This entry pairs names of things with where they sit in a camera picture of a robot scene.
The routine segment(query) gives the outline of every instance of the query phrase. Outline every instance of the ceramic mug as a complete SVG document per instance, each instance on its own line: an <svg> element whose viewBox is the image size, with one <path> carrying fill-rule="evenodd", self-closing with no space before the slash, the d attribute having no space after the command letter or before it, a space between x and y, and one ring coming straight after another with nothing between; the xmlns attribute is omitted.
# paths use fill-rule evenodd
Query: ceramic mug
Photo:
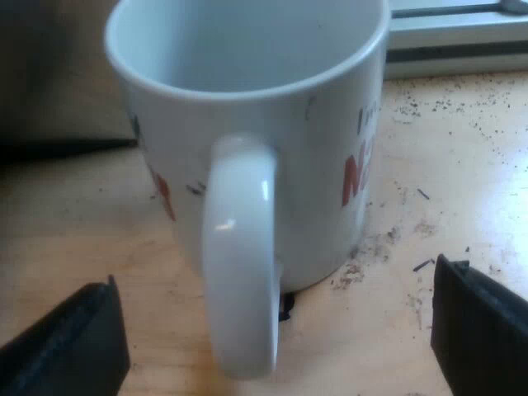
<svg viewBox="0 0 528 396"><path fill-rule="evenodd" d="M358 244L390 19L385 0L122 0L106 52L185 254L213 353L276 364L280 292Z"/></svg>

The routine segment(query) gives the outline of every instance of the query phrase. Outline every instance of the wooden table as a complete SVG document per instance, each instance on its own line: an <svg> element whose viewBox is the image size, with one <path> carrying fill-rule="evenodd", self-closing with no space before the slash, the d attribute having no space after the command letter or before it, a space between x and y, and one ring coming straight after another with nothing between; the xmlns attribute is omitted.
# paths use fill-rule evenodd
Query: wooden table
<svg viewBox="0 0 528 396"><path fill-rule="evenodd" d="M444 252L528 298L527 92L528 73L385 84L360 251L296 296L276 372L252 382L217 371L200 278L137 149L3 169L0 343L115 274L124 396L450 394L429 347L434 265L413 268Z"/></svg>

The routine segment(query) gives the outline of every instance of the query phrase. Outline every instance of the black plastic object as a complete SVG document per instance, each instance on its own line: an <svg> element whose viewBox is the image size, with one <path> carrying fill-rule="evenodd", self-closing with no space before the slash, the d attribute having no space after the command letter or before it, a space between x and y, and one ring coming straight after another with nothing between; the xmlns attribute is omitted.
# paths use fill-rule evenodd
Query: black plastic object
<svg viewBox="0 0 528 396"><path fill-rule="evenodd" d="M438 257L431 346L455 396L528 392L528 303L469 262Z"/></svg>
<svg viewBox="0 0 528 396"><path fill-rule="evenodd" d="M0 396L114 396L130 367L120 299L84 286L0 349Z"/></svg>

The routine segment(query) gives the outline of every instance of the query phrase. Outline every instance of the mug handle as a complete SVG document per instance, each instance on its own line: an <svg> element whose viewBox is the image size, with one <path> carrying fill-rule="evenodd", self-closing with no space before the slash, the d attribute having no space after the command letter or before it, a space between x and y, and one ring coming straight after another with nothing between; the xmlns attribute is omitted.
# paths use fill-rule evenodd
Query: mug handle
<svg viewBox="0 0 528 396"><path fill-rule="evenodd" d="M213 353L236 379L276 364L281 269L274 260L277 158L248 137L213 149L205 195L202 266Z"/></svg>

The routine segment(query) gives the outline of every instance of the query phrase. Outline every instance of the mug rim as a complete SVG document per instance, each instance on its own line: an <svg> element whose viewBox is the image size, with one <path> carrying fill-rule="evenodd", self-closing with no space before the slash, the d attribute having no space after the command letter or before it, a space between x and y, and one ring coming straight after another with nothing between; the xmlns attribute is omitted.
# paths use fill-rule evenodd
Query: mug rim
<svg viewBox="0 0 528 396"><path fill-rule="evenodd" d="M174 87L172 85L156 81L153 78L145 77L143 74L129 66L123 56L120 55L116 48L116 24L120 14L129 2L134 0L120 0L112 10L105 27L105 52L106 57L111 63L114 70L125 80L134 83L147 91L156 92L158 95L165 97L178 97L187 101L250 101L262 100L275 97L283 97L298 92L310 90L314 87L329 83L341 77L358 64L360 64L389 32L389 23L391 11L387 0L379 0L382 7L382 14L377 22L376 28L369 39L353 54L343 61L335 64L321 73L311 77L303 78L287 84L277 85L275 87L261 88L250 91L232 91L232 92L214 92L199 91Z"/></svg>

